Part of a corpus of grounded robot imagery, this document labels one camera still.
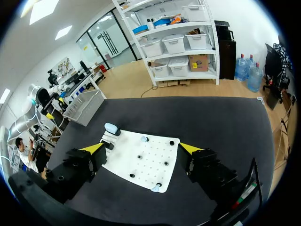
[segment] black table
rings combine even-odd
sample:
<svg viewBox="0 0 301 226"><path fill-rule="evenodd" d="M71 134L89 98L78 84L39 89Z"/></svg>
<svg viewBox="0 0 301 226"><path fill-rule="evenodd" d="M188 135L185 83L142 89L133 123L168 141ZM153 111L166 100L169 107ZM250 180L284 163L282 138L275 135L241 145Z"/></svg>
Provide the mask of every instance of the black table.
<svg viewBox="0 0 301 226"><path fill-rule="evenodd" d="M265 107L256 99L237 97L155 97L108 99L87 127L69 123L49 161L53 169L73 147L99 142L106 122L124 130L167 137L200 148L210 147L218 159L244 178L256 158L264 201L273 177L274 148ZM85 183L69 207L113 222L168 223L195 226L209 219L216 207L197 183L191 183L179 162L165 193L153 193L101 168ZM254 214L258 196L249 206Z"/></svg>
<svg viewBox="0 0 301 226"><path fill-rule="evenodd" d="M71 93L77 89L79 87L79 85L82 83L82 81L84 81L86 78L88 78L91 75L91 72L87 75L85 75L78 83L76 83L74 86L72 86L72 88L66 92L65 97L68 97L71 95Z"/></svg>

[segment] person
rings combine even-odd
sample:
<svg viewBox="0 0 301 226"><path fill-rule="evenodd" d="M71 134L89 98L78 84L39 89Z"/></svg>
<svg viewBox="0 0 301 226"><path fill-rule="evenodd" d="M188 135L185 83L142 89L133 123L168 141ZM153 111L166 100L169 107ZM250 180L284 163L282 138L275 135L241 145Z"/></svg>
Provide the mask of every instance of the person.
<svg viewBox="0 0 301 226"><path fill-rule="evenodd" d="M36 173L39 173L36 162L32 160L33 141L31 139L29 139L29 141L30 145L28 148L24 146L22 138L18 137L16 139L16 146L19 149L20 159L28 168L34 170Z"/></svg>

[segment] white storage bin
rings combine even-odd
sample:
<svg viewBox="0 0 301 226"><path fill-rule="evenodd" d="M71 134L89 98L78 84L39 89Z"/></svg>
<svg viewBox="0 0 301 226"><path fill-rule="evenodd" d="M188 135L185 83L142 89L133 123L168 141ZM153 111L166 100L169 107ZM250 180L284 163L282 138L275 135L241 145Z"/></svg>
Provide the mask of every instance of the white storage bin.
<svg viewBox="0 0 301 226"><path fill-rule="evenodd" d="M190 22L206 21L204 5L183 6L182 8Z"/></svg>
<svg viewBox="0 0 301 226"><path fill-rule="evenodd" d="M171 68L173 76L187 77L189 72L188 62L189 59L187 56L171 59L168 66Z"/></svg>
<svg viewBox="0 0 301 226"><path fill-rule="evenodd" d="M172 34L162 39L169 54L185 52L184 35Z"/></svg>
<svg viewBox="0 0 301 226"><path fill-rule="evenodd" d="M207 34L201 32L201 34L187 34L186 35L191 49L205 49Z"/></svg>
<svg viewBox="0 0 301 226"><path fill-rule="evenodd" d="M154 38L141 45L147 57L155 57L162 55L163 45L161 39Z"/></svg>
<svg viewBox="0 0 301 226"><path fill-rule="evenodd" d="M63 116L87 126L103 101L104 98L99 90L80 93L67 107Z"/></svg>
<svg viewBox="0 0 301 226"><path fill-rule="evenodd" d="M155 73L156 78L164 78L170 75L171 70L168 67L169 58L155 60L155 63L163 64L162 66L151 66L151 69Z"/></svg>

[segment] ceiling light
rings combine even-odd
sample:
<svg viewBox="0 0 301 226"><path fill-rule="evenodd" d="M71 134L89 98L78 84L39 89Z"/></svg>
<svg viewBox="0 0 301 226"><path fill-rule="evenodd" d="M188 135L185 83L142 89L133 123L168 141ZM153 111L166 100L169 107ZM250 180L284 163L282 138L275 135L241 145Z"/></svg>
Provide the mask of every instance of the ceiling light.
<svg viewBox="0 0 301 226"><path fill-rule="evenodd" d="M41 0L33 5L29 25L52 14L59 0Z"/></svg>
<svg viewBox="0 0 301 226"><path fill-rule="evenodd" d="M106 20L110 19L111 17L112 17L112 15L110 15L110 16L105 16L104 18L100 19L99 22L106 21Z"/></svg>
<svg viewBox="0 0 301 226"><path fill-rule="evenodd" d="M72 25L70 25L69 27L65 27L64 29L59 30L59 32L56 35L55 40L65 36L66 34L68 34L68 32L70 31L70 29L72 28Z"/></svg>
<svg viewBox="0 0 301 226"><path fill-rule="evenodd" d="M8 97L10 93L10 90L9 89L5 89L2 96L1 96L1 99L0 99L0 104L4 104L6 98Z"/></svg>
<svg viewBox="0 0 301 226"><path fill-rule="evenodd" d="M29 10L33 7L34 3L36 3L37 1L38 0L27 0L23 8L21 18L29 12Z"/></svg>

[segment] wooden floor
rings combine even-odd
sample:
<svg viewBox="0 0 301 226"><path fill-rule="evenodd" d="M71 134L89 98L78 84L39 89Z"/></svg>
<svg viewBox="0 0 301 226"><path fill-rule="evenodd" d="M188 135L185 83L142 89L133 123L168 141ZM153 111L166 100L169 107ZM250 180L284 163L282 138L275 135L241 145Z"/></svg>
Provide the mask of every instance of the wooden floor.
<svg viewBox="0 0 301 226"><path fill-rule="evenodd" d="M108 99L140 98L143 92L152 87L151 79L142 60L110 69L105 73L105 77L106 79L100 82L98 86ZM258 93L253 93L247 88L246 82L239 82L237 80L220 80L220 85L218 86L215 85L215 80L192 80L188 86L179 85L158 88L157 90L151 89L143 97L263 97L266 100L267 95L268 90L263 92L260 89ZM273 111L268 106L265 105L265 107L269 115L272 130L274 131L280 124L281 118L285 115L285 108L279 103ZM275 148L278 147L278 143L277 140L274 142ZM284 168L285 164L274 172L270 193L281 178Z"/></svg>

